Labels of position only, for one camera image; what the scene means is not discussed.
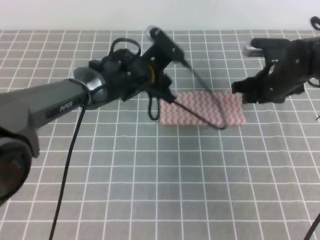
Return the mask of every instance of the pink and white striped cloth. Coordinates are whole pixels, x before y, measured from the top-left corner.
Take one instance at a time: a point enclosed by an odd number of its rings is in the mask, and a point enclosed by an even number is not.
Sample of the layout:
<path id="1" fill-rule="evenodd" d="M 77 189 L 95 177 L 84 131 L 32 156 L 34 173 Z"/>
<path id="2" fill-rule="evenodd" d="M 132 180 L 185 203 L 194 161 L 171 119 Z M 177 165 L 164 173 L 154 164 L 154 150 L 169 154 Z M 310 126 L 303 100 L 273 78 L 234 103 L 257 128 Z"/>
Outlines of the pink and white striped cloth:
<path id="1" fill-rule="evenodd" d="M 214 92 L 214 96 L 221 102 L 228 126 L 240 126 L 246 123 L 242 110 L 242 96 L 232 94 L 231 91 Z M 208 122 L 222 126 L 223 118 L 214 98 L 206 91 L 188 91 L 176 94 L 176 101 L 198 113 Z M 207 125 L 192 114 L 174 103 L 160 101 L 160 118 L 162 125 Z"/>

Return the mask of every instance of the grid mat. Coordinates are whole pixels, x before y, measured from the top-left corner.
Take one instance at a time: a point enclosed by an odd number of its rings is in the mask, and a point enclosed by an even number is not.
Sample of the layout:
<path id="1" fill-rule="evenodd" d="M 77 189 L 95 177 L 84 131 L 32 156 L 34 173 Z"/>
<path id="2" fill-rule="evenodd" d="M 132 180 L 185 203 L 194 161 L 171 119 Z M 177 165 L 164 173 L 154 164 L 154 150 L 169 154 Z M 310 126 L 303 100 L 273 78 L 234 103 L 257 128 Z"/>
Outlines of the grid mat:
<path id="1" fill-rule="evenodd" d="M 215 91 L 252 76 L 253 37 L 312 31 L 169 31 Z M 0 92 L 60 81 L 104 57 L 116 38 L 151 46 L 141 31 L 0 31 Z M 180 65 L 175 91 L 199 88 Z M 56 240 L 302 240 L 320 212 L 320 91 L 284 104 L 244 105 L 247 124 L 216 131 L 149 120 L 141 93 L 87 111 L 68 173 Z M 0 208 L 1 240 L 48 239 L 79 110 L 38 131 L 41 154 Z M 313 239 L 320 240 L 320 228 Z"/>

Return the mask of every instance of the white grid line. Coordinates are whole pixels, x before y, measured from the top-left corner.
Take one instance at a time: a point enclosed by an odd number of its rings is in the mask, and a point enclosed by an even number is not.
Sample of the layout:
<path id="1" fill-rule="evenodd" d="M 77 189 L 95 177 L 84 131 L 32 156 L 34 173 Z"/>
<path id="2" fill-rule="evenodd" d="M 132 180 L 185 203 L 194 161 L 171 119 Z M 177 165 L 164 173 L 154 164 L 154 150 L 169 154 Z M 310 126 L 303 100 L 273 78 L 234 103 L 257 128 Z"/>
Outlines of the white grid line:
<path id="1" fill-rule="evenodd" d="M 293 106 L 293 109 L 296 110 L 295 105 L 294 105 L 293 102 L 292 102 L 292 106 Z M 299 121 L 299 123 L 300 123 L 300 119 L 299 119 L 299 116 L 298 116 L 297 112 L 295 112 L 295 114 L 296 114 L 296 117 L 298 118 L 298 121 Z M 279 118 L 279 116 L 278 116 L 277 113 L 276 113 L 276 116 L 277 116 L 278 121 L 279 121 L 279 123 L 280 123 L 280 118 Z M 303 136 L 304 136 L 304 138 L 305 138 L 305 143 L 306 143 L 306 145 L 307 145 L 307 147 L 308 147 L 308 150 L 311 151 L 310 146 L 309 146 L 309 143 L 308 143 L 308 140 L 307 140 L 307 138 L 306 138 L 306 135 L 305 135 L 305 133 L 304 133 L 304 129 L 303 129 L 302 125 L 300 125 L 300 127 L 301 127 L 302 134 L 303 134 Z M 282 134 L 284 135 L 284 131 L 283 131 L 283 128 L 282 128 L 282 124 L 281 124 L 281 123 L 280 123 L 280 128 L 281 128 Z M 286 148 L 289 149 L 286 138 L 284 138 L 284 142 L 285 142 Z M 313 158 L 313 155 L 312 155 L 311 153 L 310 153 L 310 155 L 311 155 L 312 161 L 315 162 L 315 160 L 314 160 L 314 158 Z M 294 166 L 294 162 L 293 162 L 293 160 L 292 160 L 291 154 L 289 154 L 289 159 L 290 159 L 290 161 L 291 161 L 292 166 Z M 308 211 L 306 202 L 305 202 L 305 196 L 304 196 L 304 194 L 303 194 L 303 192 L 302 192 L 302 189 L 301 189 L 301 186 L 300 186 L 300 184 L 299 184 L 300 182 L 299 182 L 299 178 L 298 178 L 298 175 L 297 175 L 297 172 L 296 172 L 296 169 L 295 169 L 295 168 L 293 168 L 293 172 L 294 172 L 294 176 L 295 176 L 295 178 L 296 178 L 296 181 L 297 181 L 297 183 L 298 183 L 299 191 L 300 191 L 300 194 L 301 194 L 301 197 L 302 197 L 302 200 L 303 200 L 303 205 L 304 205 L 306 214 L 307 214 L 307 216 L 308 216 L 308 219 L 310 220 L 310 224 L 312 224 L 312 220 L 311 220 L 311 217 L 310 217 L 310 214 L 309 214 L 309 211 Z M 314 239 L 317 240 L 317 236 L 316 236 L 316 233 L 315 233 L 315 232 L 313 232 L 313 236 L 314 236 Z"/>
<path id="2" fill-rule="evenodd" d="M 175 31 L 173 31 L 173 40 L 175 40 Z M 175 90 L 177 91 L 177 71 L 176 65 L 174 64 L 174 80 L 175 80 Z M 181 159 L 180 159 L 180 142 L 179 142 L 179 126 L 176 126 L 177 134 L 177 151 L 178 151 L 178 169 L 179 169 L 179 193 L 180 193 L 180 216 L 181 216 L 181 240 L 185 239 L 185 230 L 184 230 L 184 212 L 183 212 L 183 201 L 182 201 L 182 184 L 181 184 Z"/>
<path id="3" fill-rule="evenodd" d="M 63 32 L 62 39 L 61 39 L 61 42 L 60 42 L 60 45 L 59 45 L 59 49 L 60 49 L 61 46 L 62 46 L 62 43 L 63 43 L 63 40 L 64 40 L 64 36 L 65 36 L 65 31 Z M 56 53 L 53 66 L 55 66 L 55 64 L 56 64 L 56 62 L 57 62 L 57 57 L 58 57 L 58 52 Z M 47 83 L 49 83 L 50 78 L 51 78 L 53 72 L 54 72 L 54 67 L 52 67 L 52 69 L 51 69 L 50 77 L 49 77 L 49 80 L 48 80 Z M 50 141 L 49 141 L 49 144 L 48 144 L 48 148 L 47 148 L 48 150 L 49 150 L 50 147 L 51 147 L 53 135 L 54 135 L 54 132 L 55 132 L 55 129 L 56 129 L 57 119 L 56 119 L 54 122 L 55 122 L 55 124 L 54 124 L 54 126 L 53 126 L 51 138 L 50 138 Z M 45 164 L 46 164 L 47 157 L 48 157 L 48 153 L 45 154 L 44 161 L 43 161 L 43 166 L 45 166 Z M 37 186 L 36 186 L 36 189 L 35 189 L 33 201 L 32 201 L 31 208 L 30 208 L 30 212 L 29 212 L 29 215 L 28 215 L 28 221 L 27 221 L 27 223 L 26 223 L 26 225 L 25 225 L 25 228 L 24 228 L 22 240 L 25 240 L 26 235 L 27 235 L 29 222 L 30 222 L 30 219 L 31 219 L 31 215 L 32 215 L 32 212 L 33 212 L 34 205 L 35 205 L 35 200 L 36 200 L 36 197 L 37 197 L 37 193 L 38 193 L 38 190 L 39 190 L 39 186 L 40 186 L 40 182 L 41 182 L 41 178 L 42 178 L 43 172 L 44 172 L 44 168 L 41 168 L 40 176 L 39 176 L 39 179 L 38 179 L 38 183 L 37 183 Z"/>
<path id="4" fill-rule="evenodd" d="M 10 49 L 11 49 L 12 46 L 14 45 L 14 43 L 15 43 L 15 41 L 16 41 L 16 39 L 17 39 L 17 36 L 18 36 L 18 32 L 17 32 L 17 33 L 15 34 L 15 36 L 14 36 L 14 39 L 13 39 L 11 45 L 10 45 Z M 3 65 L 4 65 L 5 60 L 7 59 L 8 55 L 9 55 L 9 51 L 6 53 L 6 55 L 5 55 L 4 59 L 3 59 L 3 62 L 1 63 L 0 70 L 3 68 Z M 5 210 L 4 210 L 3 217 L 2 217 L 2 222 L 1 222 L 1 224 L 0 224 L 0 233 L 1 233 L 1 230 L 2 230 L 2 227 L 3 227 L 3 221 L 5 220 L 6 215 L 7 215 L 7 212 L 8 212 L 8 209 L 9 209 L 9 204 L 10 204 L 10 199 L 7 201 L 6 206 L 5 206 Z"/>
<path id="5" fill-rule="evenodd" d="M 266 145 L 265 137 L 264 137 L 264 134 L 263 134 L 261 125 L 260 125 L 259 116 L 258 116 L 258 113 L 257 113 L 257 111 L 256 111 L 256 110 L 257 110 L 257 109 L 256 109 L 256 105 L 254 104 L 253 107 L 254 107 L 254 110 L 255 110 L 256 119 L 257 119 L 257 121 L 258 121 L 260 133 L 261 133 L 261 136 L 262 136 L 264 149 L 267 151 L 267 145 Z M 267 157 L 268 164 L 269 164 L 269 166 L 267 166 L 267 167 L 268 167 L 268 168 L 270 169 L 270 171 L 271 171 L 271 175 L 272 175 L 273 182 L 276 183 L 277 181 L 276 181 L 276 178 L 275 178 L 274 170 L 273 170 L 273 167 L 272 167 L 272 164 L 271 164 L 270 157 L 269 157 L 269 154 L 268 154 L 268 153 L 266 154 L 266 157 Z M 276 185 L 276 184 L 275 184 L 275 191 L 276 191 L 276 194 L 277 194 L 277 197 L 278 197 L 279 201 L 281 201 L 281 199 L 280 199 L 280 194 L 279 194 L 279 190 L 278 190 L 278 185 Z M 284 209 L 283 209 L 283 205 L 282 205 L 281 202 L 280 202 L 279 205 L 280 205 L 282 217 L 283 217 L 284 220 L 286 220 L 286 216 L 285 216 L 285 212 L 284 212 Z M 284 222 L 284 226 L 285 226 L 286 234 L 287 234 L 287 236 L 288 236 L 288 240 L 291 240 L 291 237 L 290 237 L 290 234 L 289 234 L 288 225 L 287 225 L 286 222 Z"/>
<path id="6" fill-rule="evenodd" d="M 95 46 L 96 35 L 97 35 L 97 31 L 95 31 L 95 34 L 94 34 L 94 40 L 93 40 L 93 44 L 92 44 L 92 51 L 93 51 L 94 46 Z M 99 109 L 98 109 L 98 112 L 97 112 L 96 122 L 95 122 L 95 126 L 94 126 L 91 153 L 90 153 L 90 157 L 89 157 L 89 163 L 88 163 L 88 168 L 87 168 L 87 173 L 86 173 L 86 178 L 85 178 L 85 185 L 84 185 L 84 190 L 83 190 L 82 203 L 81 203 L 81 207 L 80 207 L 80 214 L 79 214 L 78 224 L 77 224 L 77 227 L 76 227 L 75 240 L 78 240 L 78 237 L 79 237 L 81 218 L 82 218 L 82 213 L 83 213 L 83 209 L 84 209 L 84 203 L 85 203 L 85 199 L 86 199 L 87 183 L 88 183 L 88 179 L 89 179 L 90 166 L 91 166 L 92 156 L 93 156 L 93 153 L 94 153 L 93 150 L 94 150 L 96 134 L 97 134 L 98 119 L 99 119 Z"/>
<path id="7" fill-rule="evenodd" d="M 113 32 L 111 31 L 110 33 L 110 41 L 112 38 Z M 107 227 L 107 219 L 108 219 L 108 209 L 109 209 L 109 202 L 110 202 L 110 189 L 111 189 L 111 179 L 112 179 L 112 174 L 113 174 L 113 169 L 114 169 L 114 162 L 115 162 L 115 149 L 116 149 L 116 141 L 117 141 L 117 131 L 118 131 L 118 120 L 119 120 L 119 109 L 120 109 L 120 100 L 118 100 L 118 112 L 116 115 L 116 125 L 115 125 L 115 131 L 114 131 L 114 142 L 113 142 L 113 150 L 112 150 L 112 160 L 111 160 L 111 169 L 110 169 L 110 177 L 108 181 L 108 194 L 107 194 L 107 201 L 106 201 L 106 206 L 105 206 L 105 215 L 104 215 L 104 222 L 103 222 L 103 232 L 102 232 L 102 240 L 105 239 L 105 234 L 106 234 L 106 227 Z"/>
<path id="8" fill-rule="evenodd" d="M 231 86 L 229 70 L 227 70 L 227 74 L 228 74 L 229 83 L 230 83 L 230 86 Z M 250 169 L 248 167 L 249 164 L 248 164 L 247 154 L 245 152 L 245 144 L 244 144 L 244 140 L 243 140 L 243 137 L 242 137 L 241 128 L 239 128 L 239 133 L 240 133 L 241 143 L 242 143 L 242 147 L 243 147 L 245 163 L 246 163 L 246 166 L 247 166 L 248 176 L 249 176 L 249 180 L 250 180 L 251 190 L 252 190 L 252 194 L 253 194 L 256 215 L 257 215 L 257 219 L 258 219 L 258 223 L 259 223 L 259 229 L 260 229 L 260 233 L 261 233 L 261 239 L 264 240 L 264 235 L 263 235 L 263 232 L 262 232 L 262 225 L 261 225 L 259 211 L 258 211 L 258 205 L 257 205 L 257 202 L 256 202 L 255 190 L 254 190 L 254 186 L 252 184 L 252 178 L 251 178 L 251 174 L 250 174 Z"/>

